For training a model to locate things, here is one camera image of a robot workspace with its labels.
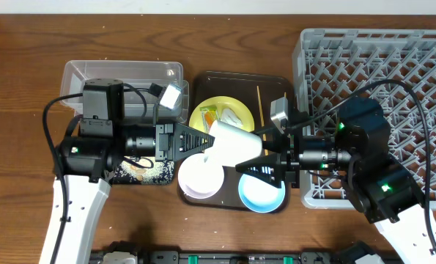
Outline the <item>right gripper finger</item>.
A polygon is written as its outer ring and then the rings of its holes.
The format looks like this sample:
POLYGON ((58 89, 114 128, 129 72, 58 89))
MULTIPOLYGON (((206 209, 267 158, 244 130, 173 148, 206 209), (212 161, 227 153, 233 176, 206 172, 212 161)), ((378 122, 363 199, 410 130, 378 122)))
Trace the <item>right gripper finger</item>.
POLYGON ((255 177, 273 187, 280 188, 286 171, 286 161, 281 159, 279 153, 259 156, 244 161, 235 166, 237 172, 255 177))
POLYGON ((254 131, 257 136, 266 136, 262 141, 262 148, 269 151, 281 151, 282 134, 274 125, 266 125, 254 131))

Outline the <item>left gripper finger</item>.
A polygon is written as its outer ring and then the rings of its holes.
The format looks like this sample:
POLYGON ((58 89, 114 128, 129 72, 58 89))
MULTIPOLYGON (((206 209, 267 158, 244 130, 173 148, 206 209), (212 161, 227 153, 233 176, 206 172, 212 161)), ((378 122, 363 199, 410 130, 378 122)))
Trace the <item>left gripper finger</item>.
POLYGON ((197 153, 202 153, 206 149, 211 148, 213 143, 211 141, 200 144, 195 147, 187 147, 184 142, 175 142, 173 147, 173 160, 179 161, 197 153))
POLYGON ((179 147, 212 147, 215 141, 215 138, 208 133, 181 123, 174 125, 174 139, 178 141, 179 147))

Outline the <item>pink white bowl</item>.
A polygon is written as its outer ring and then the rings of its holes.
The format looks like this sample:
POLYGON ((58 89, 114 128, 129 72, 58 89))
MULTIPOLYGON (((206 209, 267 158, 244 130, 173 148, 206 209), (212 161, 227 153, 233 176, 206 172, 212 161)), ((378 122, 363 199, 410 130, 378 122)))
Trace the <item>pink white bowl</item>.
POLYGON ((223 181, 223 167, 204 153, 186 158, 178 172, 180 188, 184 194, 194 199, 206 199, 215 195, 223 181))

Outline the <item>white cup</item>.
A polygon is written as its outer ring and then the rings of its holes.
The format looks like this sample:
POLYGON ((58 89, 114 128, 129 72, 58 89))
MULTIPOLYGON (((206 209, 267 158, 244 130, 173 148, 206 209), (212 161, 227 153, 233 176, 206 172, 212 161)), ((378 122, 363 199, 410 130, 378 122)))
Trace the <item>white cup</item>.
POLYGON ((259 136, 225 122, 216 120, 209 135, 214 142, 212 147, 204 151, 205 157, 221 166, 235 167, 261 155, 262 140, 259 136))

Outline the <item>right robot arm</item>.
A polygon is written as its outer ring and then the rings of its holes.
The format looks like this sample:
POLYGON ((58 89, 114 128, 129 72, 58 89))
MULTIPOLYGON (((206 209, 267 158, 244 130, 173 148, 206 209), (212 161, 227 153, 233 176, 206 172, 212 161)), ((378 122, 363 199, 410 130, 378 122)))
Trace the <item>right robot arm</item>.
POLYGON ((305 136, 309 115, 273 101, 273 125, 263 142, 270 155, 236 165, 244 175, 276 188, 294 182, 300 172, 344 171, 340 178, 352 206, 373 224, 403 263, 436 263, 436 221, 425 195, 410 172, 389 153, 391 126, 373 99, 355 97, 338 111, 334 136, 305 136))

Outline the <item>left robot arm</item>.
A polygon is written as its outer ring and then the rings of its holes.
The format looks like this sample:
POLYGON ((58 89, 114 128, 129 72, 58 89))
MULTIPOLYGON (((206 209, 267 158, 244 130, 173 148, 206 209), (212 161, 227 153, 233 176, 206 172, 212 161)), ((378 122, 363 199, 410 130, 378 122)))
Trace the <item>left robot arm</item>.
POLYGON ((89 262, 97 223, 121 163, 136 165, 138 159, 150 157, 180 161, 213 146, 209 134, 177 122, 159 122, 159 107, 171 109, 181 94, 175 84, 145 89, 115 78, 88 79, 78 93, 83 112, 71 119, 59 144, 53 143, 48 128, 48 111, 56 101, 46 105, 43 130, 56 178, 41 263, 89 262), (157 98, 152 121, 143 116, 126 120, 126 92, 157 98))

